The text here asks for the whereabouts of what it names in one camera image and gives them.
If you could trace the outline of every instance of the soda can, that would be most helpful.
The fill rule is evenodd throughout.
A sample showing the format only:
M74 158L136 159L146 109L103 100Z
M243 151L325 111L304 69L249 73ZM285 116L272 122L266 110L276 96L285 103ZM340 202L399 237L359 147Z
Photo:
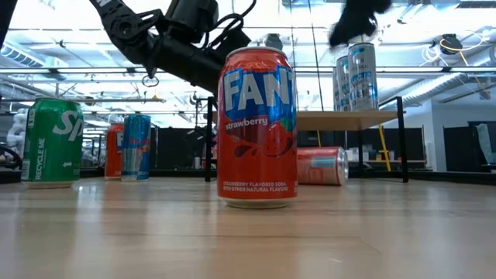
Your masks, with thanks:
M298 183L341 186L348 180L348 156L341 147L298 148Z
M78 103L38 98L28 111L21 181L31 188L65 188L77 181L83 126Z
M128 115L124 119L121 181L147 181L150 177L151 119Z
M121 177L122 141L124 140L124 124L114 123L107 131L107 150L105 160L105 178Z
M377 72L372 43L358 43L348 49L350 101L354 112L378 110Z
M338 86L338 73L336 68L332 70L332 95L334 100L334 111L338 112L339 108L339 86Z
M351 112L348 56L340 57L336 61L336 73L339 91L339 110L341 112Z
M296 77L286 55L244 47L219 81L218 193L240 208L284 207L296 197Z

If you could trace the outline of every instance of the red soda can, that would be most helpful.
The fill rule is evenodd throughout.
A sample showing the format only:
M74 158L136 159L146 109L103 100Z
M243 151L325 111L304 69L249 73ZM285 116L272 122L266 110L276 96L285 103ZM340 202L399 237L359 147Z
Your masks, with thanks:
M107 159L105 162L105 178L107 179L121 177L123 139L124 124L111 124L107 131Z
M298 183L341 186L348 180L348 156L341 147L298 148Z
M286 55L270 47L230 53L219 81L219 197L240 208L278 208L296 197L297 95Z

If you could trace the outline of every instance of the black robotic arm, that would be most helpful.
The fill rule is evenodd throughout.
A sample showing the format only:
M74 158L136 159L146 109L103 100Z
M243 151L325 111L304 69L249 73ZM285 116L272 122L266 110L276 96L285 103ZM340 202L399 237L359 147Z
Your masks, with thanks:
M256 3L253 0L241 15L228 15L218 21L215 0L173 0L166 15L159 9L136 14L122 0L90 2L112 43L129 61L142 64L150 77L160 68L214 94L227 54L250 42L241 29L243 17ZM208 44L208 33L228 19L233 21ZM157 35L150 31L152 27ZM204 46L194 46L205 34Z

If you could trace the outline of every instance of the green soda can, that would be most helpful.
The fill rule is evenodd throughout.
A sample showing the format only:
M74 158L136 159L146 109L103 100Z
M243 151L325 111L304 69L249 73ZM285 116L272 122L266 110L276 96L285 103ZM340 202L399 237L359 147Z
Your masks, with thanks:
M77 181L83 126L78 103L38 98L28 112L22 182L31 188L65 188Z

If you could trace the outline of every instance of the ceiling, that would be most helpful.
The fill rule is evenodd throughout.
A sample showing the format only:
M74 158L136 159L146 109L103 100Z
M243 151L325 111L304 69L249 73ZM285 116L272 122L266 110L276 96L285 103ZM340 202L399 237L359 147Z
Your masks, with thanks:
M157 8L166 12L170 2L126 0L126 4L135 12ZM222 17L233 11L243 12L251 0L217 2ZM283 51L295 68L332 67L336 59L346 52L343 48L330 51L327 46L329 28L339 19L342 3L330 0L309 0L309 3L310 5L308 0L291 0L290 6L289 0L259 0L255 9L245 18L243 30L253 41L253 45L268 33L280 34L284 43ZM431 3L434 5L417 5L412 12L412 5L408 5L408 1L394 1L394 6L388 13L377 17L379 32L373 38L357 38L356 41L363 39L376 44L377 66L409 67L445 66L445 63L460 65L460 55L438 55L436 48L426 53L432 41L439 42L441 35L445 33L455 33L464 48L471 48L463 52L469 62L471 56L496 41L496 32L493 30L496 28L495 10L491 8L496 5L485 5L489 7L487 9L467 9L463 7L470 7L468 1L433 0ZM223 26L212 31L210 37L220 34ZM137 66L130 63L110 43L98 13L88 0L19 0L5 43L36 58L44 67ZM426 54L436 60L428 62ZM0 57L0 65L25 67L6 57ZM211 95L170 74L160 74L159 86L155 88L142 85L143 74L131 76L80 73L67 75L64 81L49 80L41 75L17 74L9 77L51 94L56 90L67 91L64 97L68 98L144 98L146 92L147 98L156 96L165 100L146 104L98 104L102 110L193 112L195 106L190 103L192 95L200 98ZM332 109L332 78L329 75L323 75L320 80L315 72L299 74L297 77L300 109L320 110L322 105L324 109ZM389 98L417 80L416 77L406 76L381 77L378 79L380 98ZM472 85L462 85L445 95L459 94L459 91L469 89L463 86ZM457 99L456 102L471 102L472 99L477 98L469 96ZM159 126L192 127L195 125L195 114L186 117L154 115L153 120Z

